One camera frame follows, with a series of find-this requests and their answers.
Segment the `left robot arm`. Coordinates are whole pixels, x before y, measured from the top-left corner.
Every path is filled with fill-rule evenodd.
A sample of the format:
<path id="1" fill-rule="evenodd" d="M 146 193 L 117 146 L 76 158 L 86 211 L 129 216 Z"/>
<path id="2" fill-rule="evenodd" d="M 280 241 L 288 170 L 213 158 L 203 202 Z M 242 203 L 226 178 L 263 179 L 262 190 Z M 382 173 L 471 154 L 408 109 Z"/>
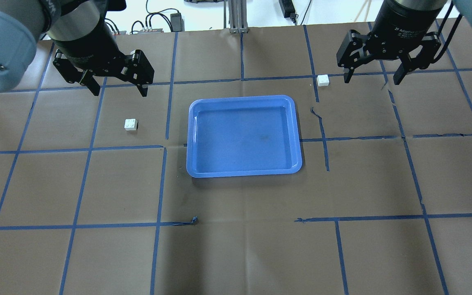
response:
<path id="1" fill-rule="evenodd" d="M 142 50 L 121 52 L 105 20 L 125 8 L 125 0 L 0 0 L 0 92 L 20 83 L 38 41 L 49 36 L 58 48 L 54 67 L 67 83 L 99 95 L 95 77 L 114 77 L 146 97 L 152 65 Z"/>

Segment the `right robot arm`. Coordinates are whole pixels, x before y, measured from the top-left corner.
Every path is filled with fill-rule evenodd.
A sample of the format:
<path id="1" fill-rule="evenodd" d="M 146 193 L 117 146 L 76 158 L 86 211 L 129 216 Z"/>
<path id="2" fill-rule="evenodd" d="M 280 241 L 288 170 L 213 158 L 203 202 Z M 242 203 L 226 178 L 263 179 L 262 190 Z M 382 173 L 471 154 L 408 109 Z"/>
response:
<path id="1" fill-rule="evenodd" d="M 337 51 L 344 82 L 374 60 L 401 62 L 393 75 L 395 85 L 409 73 L 438 62 L 461 19 L 472 27 L 472 0 L 452 0 L 438 30 L 430 31 L 445 4 L 444 0 L 384 0 L 372 30 L 365 35 L 349 30 Z"/>

